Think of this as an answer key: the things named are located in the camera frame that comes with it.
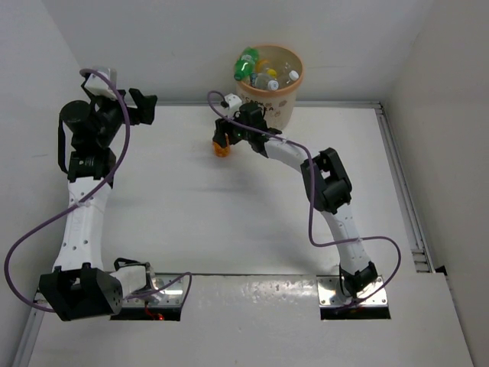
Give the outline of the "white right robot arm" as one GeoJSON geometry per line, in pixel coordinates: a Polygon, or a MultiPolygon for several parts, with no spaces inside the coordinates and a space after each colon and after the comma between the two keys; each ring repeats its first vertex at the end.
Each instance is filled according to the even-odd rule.
{"type": "Polygon", "coordinates": [[[327,148],[312,157],[306,147],[268,127],[264,107],[256,102],[238,102],[233,106],[222,101],[221,107],[213,137],[220,148],[246,141],[254,152],[302,175],[309,215],[316,211],[323,216],[333,236],[330,244],[338,249],[343,292],[347,297],[356,297],[377,279],[377,269],[352,218],[352,185],[337,151],[327,148]]]}

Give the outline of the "orange juice bottle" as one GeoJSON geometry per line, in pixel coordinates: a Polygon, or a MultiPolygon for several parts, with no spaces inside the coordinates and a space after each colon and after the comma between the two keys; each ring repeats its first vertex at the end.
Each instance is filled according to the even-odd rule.
{"type": "Polygon", "coordinates": [[[228,135],[224,134],[218,140],[212,140],[214,154],[218,158],[226,158],[231,153],[231,148],[228,140],[228,135]]]}

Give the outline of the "clear bottle blue label tall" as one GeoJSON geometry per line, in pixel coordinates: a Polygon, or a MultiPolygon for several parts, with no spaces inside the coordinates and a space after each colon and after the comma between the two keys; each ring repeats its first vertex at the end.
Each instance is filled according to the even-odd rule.
{"type": "Polygon", "coordinates": [[[282,82],[291,82],[294,83],[300,78],[300,74],[295,70],[295,68],[288,63],[283,66],[280,80],[282,82]]]}

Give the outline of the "yellow cap small bottle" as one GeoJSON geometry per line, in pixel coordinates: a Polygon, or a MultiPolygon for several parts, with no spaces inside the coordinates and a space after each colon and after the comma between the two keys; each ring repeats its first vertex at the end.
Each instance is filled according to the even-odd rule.
{"type": "Polygon", "coordinates": [[[255,69],[258,73],[267,74],[273,79],[277,78],[277,71],[274,69],[274,65],[268,59],[259,60],[255,69]]]}

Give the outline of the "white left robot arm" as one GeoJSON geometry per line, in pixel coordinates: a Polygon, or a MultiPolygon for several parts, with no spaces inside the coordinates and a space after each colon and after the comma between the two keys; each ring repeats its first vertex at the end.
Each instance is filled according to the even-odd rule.
{"type": "Polygon", "coordinates": [[[115,271],[103,268],[102,227],[113,188],[108,174],[116,163],[109,145],[125,119],[118,101],[87,95],[88,102],[69,102],[59,114],[58,132],[68,128],[73,134],[66,171],[74,209],[53,270],[39,281],[39,291],[63,321],[117,315],[126,297],[151,285],[147,262],[120,258],[115,271]]]}

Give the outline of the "clear bottle orange blue label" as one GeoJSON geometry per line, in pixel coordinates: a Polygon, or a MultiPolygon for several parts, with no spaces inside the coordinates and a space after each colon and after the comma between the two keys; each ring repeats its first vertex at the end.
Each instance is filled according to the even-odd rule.
{"type": "Polygon", "coordinates": [[[254,87],[265,91],[277,91],[280,88],[280,84],[271,75],[260,73],[254,81],[254,87]]]}

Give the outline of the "green plastic bottle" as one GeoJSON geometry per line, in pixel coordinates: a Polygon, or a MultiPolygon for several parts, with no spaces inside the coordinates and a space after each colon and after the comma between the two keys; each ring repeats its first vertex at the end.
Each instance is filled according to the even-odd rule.
{"type": "Polygon", "coordinates": [[[241,52],[234,66],[234,79],[242,81],[254,71],[259,61],[259,51],[253,47],[247,47],[241,52]]]}

